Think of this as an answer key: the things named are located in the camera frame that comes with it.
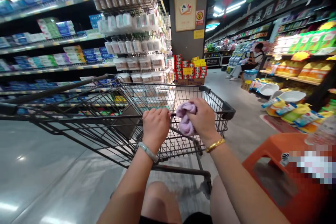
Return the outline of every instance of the black shorts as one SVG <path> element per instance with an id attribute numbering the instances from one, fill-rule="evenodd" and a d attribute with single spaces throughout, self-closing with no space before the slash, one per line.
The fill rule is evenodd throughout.
<path id="1" fill-rule="evenodd" d="M 183 224 L 194 224 L 194 223 L 212 224 L 212 219 L 210 215 L 206 215 L 201 212 L 196 212 L 190 215 L 183 222 Z M 159 222 L 159 221 L 152 220 L 152 219 L 141 216 L 139 224 L 167 224 L 167 223 Z"/>

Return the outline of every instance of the hand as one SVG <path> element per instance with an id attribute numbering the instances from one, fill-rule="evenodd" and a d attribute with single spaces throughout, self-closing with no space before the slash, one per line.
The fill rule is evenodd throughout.
<path id="1" fill-rule="evenodd" d="M 215 128 L 215 112 L 202 98 L 193 98 L 189 102 L 196 105 L 197 112 L 196 114 L 187 112 L 188 117 L 205 146 L 209 147 L 221 138 Z"/>
<path id="2" fill-rule="evenodd" d="M 143 120 L 143 143 L 156 154 L 169 132 L 171 113 L 168 109 L 155 109 L 145 111 Z"/>

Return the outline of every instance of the no smoking sign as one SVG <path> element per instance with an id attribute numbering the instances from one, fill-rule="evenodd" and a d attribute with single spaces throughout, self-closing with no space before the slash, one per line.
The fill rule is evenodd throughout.
<path id="1" fill-rule="evenodd" d="M 196 11 L 196 25 L 204 24 L 204 10 Z"/>

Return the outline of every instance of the shopping cart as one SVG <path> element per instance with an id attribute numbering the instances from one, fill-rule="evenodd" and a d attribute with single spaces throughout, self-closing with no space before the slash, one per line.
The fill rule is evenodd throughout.
<path id="1" fill-rule="evenodd" d="M 177 107 L 202 97 L 216 112 L 216 129 L 224 137 L 235 110 L 205 86 L 126 83 L 114 75 L 25 95 L 0 103 L 0 114 L 20 117 L 54 135 L 63 135 L 127 168 L 142 140 L 142 114 L 166 107 L 171 113 L 170 130 L 152 170 L 204 176 L 211 191 L 211 178 L 202 168 L 205 149 L 198 135 L 183 136 L 178 129 Z M 160 165 L 170 158 L 196 154 L 199 170 Z"/>

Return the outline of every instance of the orange plastic stool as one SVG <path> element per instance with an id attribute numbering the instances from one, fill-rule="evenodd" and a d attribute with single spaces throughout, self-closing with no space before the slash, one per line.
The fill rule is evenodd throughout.
<path id="1" fill-rule="evenodd" d="M 272 135 L 266 139 L 244 162 L 243 166 L 256 180 L 260 187 L 277 205 L 272 196 L 263 187 L 256 174 L 253 172 L 254 165 L 260 158 L 269 157 L 269 164 L 276 165 L 281 169 L 292 182 L 295 183 L 297 193 L 285 206 L 278 206 L 281 212 L 292 224 L 310 224 L 317 223 L 317 218 L 323 208 L 328 189 L 326 185 L 319 184 L 317 179 L 308 177 L 301 173 L 296 167 L 295 162 L 289 162 L 287 165 L 281 161 L 281 155 L 291 151 L 307 151 L 312 147 L 305 144 L 306 134 L 301 133 L 281 133 Z"/>

